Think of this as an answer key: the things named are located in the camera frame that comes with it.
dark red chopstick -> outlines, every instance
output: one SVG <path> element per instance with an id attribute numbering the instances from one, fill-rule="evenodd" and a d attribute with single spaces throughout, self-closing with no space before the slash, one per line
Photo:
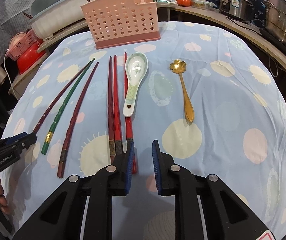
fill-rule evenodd
<path id="1" fill-rule="evenodd" d="M 43 122 L 45 121 L 46 117 L 48 116 L 49 112 L 53 108 L 53 106 L 57 103 L 57 101 L 60 99 L 60 97 L 64 94 L 64 92 L 68 89 L 68 87 L 74 82 L 74 80 L 83 72 L 83 70 L 88 66 L 87 63 L 84 68 L 82 68 L 71 80 L 67 83 L 67 85 L 62 89 L 61 92 L 56 96 L 56 98 L 53 100 L 53 102 L 49 105 L 49 107 L 46 109 L 44 114 L 42 115 L 41 119 L 38 121 L 37 125 L 33 129 L 33 133 L 37 133 L 39 129 L 41 128 Z"/>
<path id="2" fill-rule="evenodd" d="M 66 137 L 65 137 L 65 140 L 64 140 L 64 143 L 63 143 L 63 147 L 62 147 L 62 151 L 61 151 L 61 157 L 60 157 L 60 161 L 59 161 L 59 164 L 58 164 L 58 169 L 57 169 L 57 176 L 59 178 L 63 178 L 64 177 L 64 170 L 65 170 L 65 164 L 66 164 L 66 160 L 67 160 L 67 152 L 68 152 L 68 149 L 70 147 L 70 140 L 72 138 L 72 134 L 73 134 L 73 129 L 74 129 L 74 126 L 75 126 L 75 122 L 76 122 L 76 119 L 77 119 L 77 116 L 78 116 L 78 112 L 79 112 L 79 109 L 81 108 L 81 105 L 82 105 L 82 102 L 83 102 L 83 99 L 84 99 L 84 96 L 86 94 L 86 90 L 93 78 L 93 75 L 95 73 L 95 70 L 98 66 L 98 62 L 96 63 L 95 67 L 93 68 L 91 74 L 89 75 L 89 78 L 87 79 L 85 85 L 84 85 L 84 88 L 81 92 L 81 95 L 77 101 L 77 104 L 75 106 L 75 109 L 74 109 L 74 112 L 73 112 L 73 116 L 70 120 L 70 125 L 67 129 L 67 132 L 66 132 Z"/>
<path id="3" fill-rule="evenodd" d="M 127 88 L 128 88 L 128 79 L 125 71 L 125 63 L 127 60 L 127 53 L 124 53 L 124 94 L 126 97 L 127 94 Z M 130 149 L 131 144 L 133 142 L 133 129 L 132 129 L 132 118 L 131 117 L 125 117 L 125 130 L 126 130 L 126 145 L 127 148 Z M 137 169 L 136 169 L 136 160 L 135 160 L 135 155 L 133 158 L 133 174 L 136 174 Z"/>
<path id="4" fill-rule="evenodd" d="M 108 140 L 110 147 L 110 163 L 112 164 L 116 156 L 115 137 L 114 137 L 113 93 L 112 93 L 112 57 L 110 57 L 110 64 L 108 67 L 107 123 L 108 123 Z"/>
<path id="5" fill-rule="evenodd" d="M 114 138 L 116 155 L 123 154 L 122 130 L 118 105 L 118 84 L 117 84 L 117 57 L 114 55 L 113 70 L 113 102 L 114 102 Z"/>

gold spoon handle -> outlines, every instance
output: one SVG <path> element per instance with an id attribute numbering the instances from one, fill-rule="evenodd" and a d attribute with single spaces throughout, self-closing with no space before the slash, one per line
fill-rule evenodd
<path id="1" fill-rule="evenodd" d="M 190 98 L 188 97 L 188 94 L 186 92 L 183 76 L 182 76 L 182 74 L 179 74 L 179 76 L 180 76 L 180 80 L 181 80 L 181 84 L 182 84 L 182 88 L 183 88 L 185 118 L 189 122 L 193 122 L 193 120 L 194 120 L 193 106 L 192 106 Z"/>

tablecloth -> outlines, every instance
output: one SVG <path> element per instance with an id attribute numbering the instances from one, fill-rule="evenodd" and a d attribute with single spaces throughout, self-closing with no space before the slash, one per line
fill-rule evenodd
<path id="1" fill-rule="evenodd" d="M 155 187 L 151 145 L 193 174 L 217 174 L 281 239 L 286 234 L 286 104 L 269 71 L 237 36 L 188 22 L 160 22 L 158 41 L 96 50 L 90 32 L 66 38 L 42 64 L 19 100 L 3 138 L 30 133 L 51 101 L 93 57 L 99 61 L 80 108 L 65 169 L 59 156 L 75 104 L 90 74 L 76 88 L 46 155 L 45 136 L 65 93 L 39 130 L 37 143 L 1 173 L 17 230 L 71 174 L 90 176 L 110 163 L 107 126 L 109 56 L 117 55 L 118 96 L 124 104 L 124 52 L 145 53 L 148 72 L 132 116 L 138 173 L 127 197 L 114 197 L 113 239 L 174 239 L 174 197 Z M 187 64 L 183 78 L 195 119 L 187 124 L 174 59 Z M 123 141 L 124 117 L 121 115 Z"/>

pink basket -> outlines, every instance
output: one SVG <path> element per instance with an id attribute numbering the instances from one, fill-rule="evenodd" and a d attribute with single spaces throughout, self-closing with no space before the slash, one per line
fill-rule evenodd
<path id="1" fill-rule="evenodd" d="M 95 0 L 81 8 L 97 49 L 161 38 L 153 0 Z"/>
<path id="2" fill-rule="evenodd" d="M 12 60 L 18 60 L 18 58 L 29 48 L 31 47 L 35 41 L 42 43 L 34 33 L 33 30 L 26 33 L 8 52 L 7 55 Z"/>

white ceramic spoon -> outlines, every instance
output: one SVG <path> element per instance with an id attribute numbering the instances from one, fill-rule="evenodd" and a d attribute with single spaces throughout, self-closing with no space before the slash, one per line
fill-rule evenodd
<path id="1" fill-rule="evenodd" d="M 123 107 L 126 117 L 132 116 L 138 87 L 144 78 L 148 68 L 148 60 L 145 54 L 136 52 L 130 55 L 125 63 L 125 71 L 128 79 L 128 89 Z"/>

